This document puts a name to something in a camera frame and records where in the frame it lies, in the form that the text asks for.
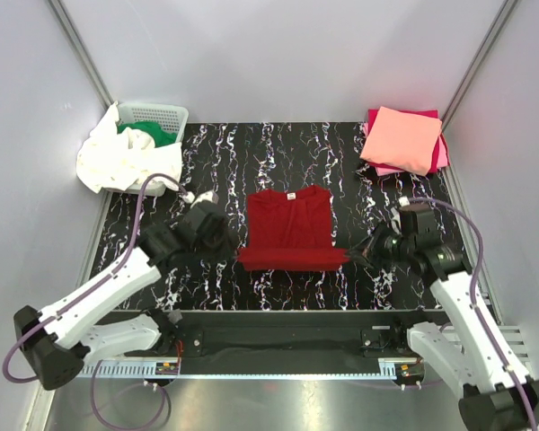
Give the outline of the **dark red t shirt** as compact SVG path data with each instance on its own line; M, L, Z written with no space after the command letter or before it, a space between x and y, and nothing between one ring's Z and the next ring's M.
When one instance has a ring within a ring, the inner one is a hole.
M332 243L331 193L265 189L247 197L248 243L238 261L248 271L336 271L349 261Z

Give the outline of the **white t shirt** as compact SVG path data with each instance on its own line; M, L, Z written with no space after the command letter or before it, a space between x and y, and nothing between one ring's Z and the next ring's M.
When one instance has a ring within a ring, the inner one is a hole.
M77 178L92 192L103 189L160 196L176 190L183 167L181 133L186 110L170 105L114 102L78 151Z

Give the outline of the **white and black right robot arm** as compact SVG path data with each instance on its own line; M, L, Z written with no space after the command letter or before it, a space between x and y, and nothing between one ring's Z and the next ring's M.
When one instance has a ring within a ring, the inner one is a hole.
M366 268L404 264L429 289L460 343L449 341L431 321L396 321L369 336L363 351L415 355L430 365L458 399L469 430L536 430L539 379L534 379L492 318L464 255L441 241L432 227L396 233L379 224L347 253Z

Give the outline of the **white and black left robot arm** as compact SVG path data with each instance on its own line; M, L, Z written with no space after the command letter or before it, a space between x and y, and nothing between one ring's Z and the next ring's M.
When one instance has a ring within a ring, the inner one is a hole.
M124 354L163 356L178 340L177 317L156 308L110 324L100 321L130 296L193 263L235 255L228 217L210 201L193 205L174 226L135 232L127 250L105 270L57 302L13 317L18 348L46 391L74 380L86 365Z

